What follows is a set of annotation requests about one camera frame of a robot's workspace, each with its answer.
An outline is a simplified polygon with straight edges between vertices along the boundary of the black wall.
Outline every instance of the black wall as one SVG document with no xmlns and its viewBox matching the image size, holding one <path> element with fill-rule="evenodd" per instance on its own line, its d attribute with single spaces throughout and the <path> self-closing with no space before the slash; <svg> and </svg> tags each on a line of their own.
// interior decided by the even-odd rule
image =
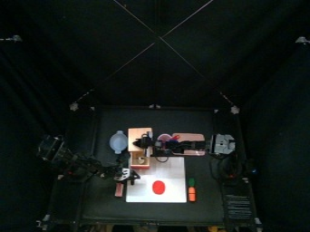
<svg viewBox="0 0 310 232">
<path fill-rule="evenodd" d="M 310 231 L 310 47 L 300 45 L 243 107 L 248 154 L 256 161 L 257 212 L 265 231 Z"/>
</svg>

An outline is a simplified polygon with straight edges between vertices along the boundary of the black equipment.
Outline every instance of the black equipment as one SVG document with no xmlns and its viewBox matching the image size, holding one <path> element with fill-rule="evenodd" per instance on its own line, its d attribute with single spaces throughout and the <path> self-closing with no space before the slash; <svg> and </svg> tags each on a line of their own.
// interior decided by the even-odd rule
<svg viewBox="0 0 310 232">
<path fill-rule="evenodd" d="M 113 178 L 118 182 L 130 180 L 133 185 L 134 179 L 140 179 L 133 170 L 121 167 L 120 160 L 117 165 L 102 167 L 98 160 L 80 153 L 73 154 L 65 147 L 61 136 L 45 135 L 38 145 L 37 157 L 49 162 L 57 174 L 72 182 L 82 182 L 97 176 L 102 179 Z"/>
</svg>

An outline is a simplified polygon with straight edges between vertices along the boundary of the red object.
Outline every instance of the red object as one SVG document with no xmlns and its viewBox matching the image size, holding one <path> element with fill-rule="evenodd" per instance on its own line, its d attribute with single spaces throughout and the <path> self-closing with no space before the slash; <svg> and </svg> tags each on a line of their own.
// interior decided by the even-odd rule
<svg viewBox="0 0 310 232">
<path fill-rule="evenodd" d="M 177 140 L 180 138 L 180 136 L 176 134 L 173 135 L 173 137 L 169 140 Z"/>
<path fill-rule="evenodd" d="M 154 194 L 161 194 L 165 190 L 165 186 L 164 186 L 164 183 L 158 180 L 156 180 L 153 183 L 152 183 L 152 191 Z"/>
</svg>

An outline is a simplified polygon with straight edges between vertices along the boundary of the paper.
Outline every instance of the paper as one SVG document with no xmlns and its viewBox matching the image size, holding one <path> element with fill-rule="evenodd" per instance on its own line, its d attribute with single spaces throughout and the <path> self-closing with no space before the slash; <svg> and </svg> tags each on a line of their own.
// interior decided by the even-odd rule
<svg viewBox="0 0 310 232">
<path fill-rule="evenodd" d="M 140 179 L 134 185 L 126 182 L 125 202 L 186 202 L 184 158 L 169 157 L 166 162 L 160 163 L 153 157 L 149 158 L 149 169 L 134 169 Z M 164 191 L 156 194 L 152 190 L 154 181 L 161 181 Z"/>
</svg>

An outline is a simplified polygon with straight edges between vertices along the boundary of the black curtain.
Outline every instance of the black curtain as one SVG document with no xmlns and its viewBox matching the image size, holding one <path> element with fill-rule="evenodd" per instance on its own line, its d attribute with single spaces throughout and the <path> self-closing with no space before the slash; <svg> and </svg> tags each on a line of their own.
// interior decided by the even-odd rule
<svg viewBox="0 0 310 232">
<path fill-rule="evenodd" d="M 51 188 L 51 173 L 34 156 L 37 145 L 43 134 L 64 133 L 69 105 L 21 43 L 0 42 L 0 70 L 0 230 L 33 232 Z"/>
<path fill-rule="evenodd" d="M 253 182 L 264 231 L 310 231 L 310 47 L 287 57 L 271 81 L 243 108 Z"/>
</svg>

